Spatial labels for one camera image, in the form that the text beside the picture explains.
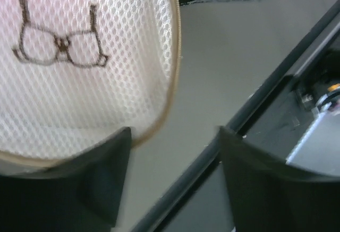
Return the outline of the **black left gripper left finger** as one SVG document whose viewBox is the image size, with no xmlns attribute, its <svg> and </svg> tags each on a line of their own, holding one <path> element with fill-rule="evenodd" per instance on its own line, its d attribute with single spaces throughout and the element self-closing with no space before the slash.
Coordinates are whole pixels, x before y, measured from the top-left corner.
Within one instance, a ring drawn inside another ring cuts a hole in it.
<svg viewBox="0 0 340 232">
<path fill-rule="evenodd" d="M 60 165 L 1 175 L 1 231 L 110 231 L 132 148 L 128 127 Z"/>
</svg>

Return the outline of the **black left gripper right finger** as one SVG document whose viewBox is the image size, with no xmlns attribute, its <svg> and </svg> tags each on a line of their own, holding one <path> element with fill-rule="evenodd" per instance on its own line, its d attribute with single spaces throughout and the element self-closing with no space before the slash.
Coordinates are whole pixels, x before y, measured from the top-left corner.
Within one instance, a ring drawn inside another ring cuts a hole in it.
<svg viewBox="0 0 340 232">
<path fill-rule="evenodd" d="M 339 231 L 339 177 L 287 165 L 225 127 L 218 142 L 236 231 Z"/>
</svg>

